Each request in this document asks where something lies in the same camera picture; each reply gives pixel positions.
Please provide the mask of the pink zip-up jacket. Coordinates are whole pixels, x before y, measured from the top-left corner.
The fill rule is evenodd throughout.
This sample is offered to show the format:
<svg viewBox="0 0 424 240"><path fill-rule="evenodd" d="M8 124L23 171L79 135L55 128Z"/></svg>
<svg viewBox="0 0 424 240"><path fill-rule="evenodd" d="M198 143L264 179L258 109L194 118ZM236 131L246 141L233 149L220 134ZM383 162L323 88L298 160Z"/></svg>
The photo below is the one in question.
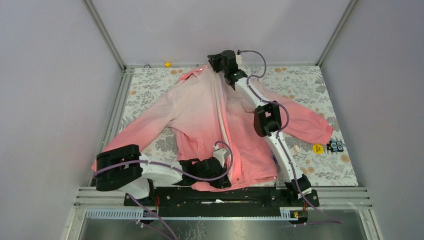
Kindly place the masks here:
<svg viewBox="0 0 424 240"><path fill-rule="evenodd" d="M182 76L171 90L124 128L104 149L127 145L149 146L165 128L171 128L179 146L177 159L206 160L214 145L228 145L233 164L228 177L231 187L217 189L197 182L197 191L222 192L267 183L278 175L267 142L253 127L254 110L240 93L224 85L211 67Z"/></svg>

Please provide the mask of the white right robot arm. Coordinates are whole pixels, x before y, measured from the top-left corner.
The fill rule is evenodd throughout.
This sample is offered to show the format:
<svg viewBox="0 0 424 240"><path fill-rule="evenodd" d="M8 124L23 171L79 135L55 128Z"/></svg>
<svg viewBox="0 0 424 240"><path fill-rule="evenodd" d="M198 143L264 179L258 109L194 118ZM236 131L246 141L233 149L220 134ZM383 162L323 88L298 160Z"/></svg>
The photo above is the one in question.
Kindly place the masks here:
<svg viewBox="0 0 424 240"><path fill-rule="evenodd" d="M287 201L293 206L301 205L312 195L312 185L301 169L296 165L293 155L283 137L283 130L290 122L287 108L276 100L270 100L253 85L252 79L261 75L247 75L239 68L242 50L224 50L207 56L208 63L216 73L223 73L225 82L234 91L241 94L253 107L253 127L270 147L280 168L278 179L288 189Z"/></svg>

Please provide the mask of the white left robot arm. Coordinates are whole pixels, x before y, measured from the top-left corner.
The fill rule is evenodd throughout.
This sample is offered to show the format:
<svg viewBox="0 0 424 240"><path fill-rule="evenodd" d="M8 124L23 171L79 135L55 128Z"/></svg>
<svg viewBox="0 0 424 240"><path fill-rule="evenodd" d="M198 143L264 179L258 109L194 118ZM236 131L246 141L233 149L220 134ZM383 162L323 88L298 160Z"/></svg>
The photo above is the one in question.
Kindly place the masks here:
<svg viewBox="0 0 424 240"><path fill-rule="evenodd" d="M98 154L93 178L97 191L119 190L148 206L155 200L155 186L191 187L195 183L207 183L216 189L229 188L233 162L228 145L224 148L214 145L208 159L168 163L143 155L138 145L130 144Z"/></svg>

